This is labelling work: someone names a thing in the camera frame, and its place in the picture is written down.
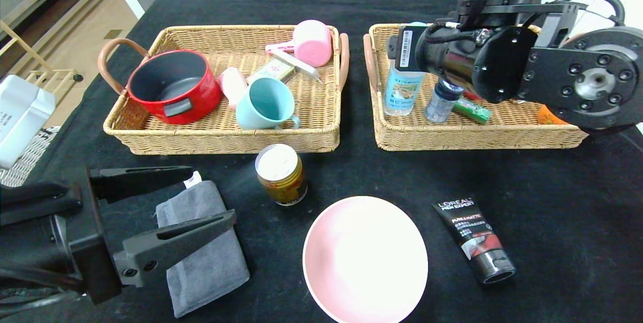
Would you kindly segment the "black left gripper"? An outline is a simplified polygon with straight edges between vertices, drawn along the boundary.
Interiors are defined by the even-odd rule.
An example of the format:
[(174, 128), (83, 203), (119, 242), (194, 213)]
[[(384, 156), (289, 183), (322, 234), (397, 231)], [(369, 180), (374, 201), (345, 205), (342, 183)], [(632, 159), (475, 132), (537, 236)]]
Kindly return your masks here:
[(121, 284), (142, 288), (232, 229), (236, 211), (137, 234), (112, 259), (98, 200), (122, 201), (192, 175), (190, 166), (83, 168), (60, 181), (2, 186), (2, 297), (71, 291), (101, 304), (118, 296)]

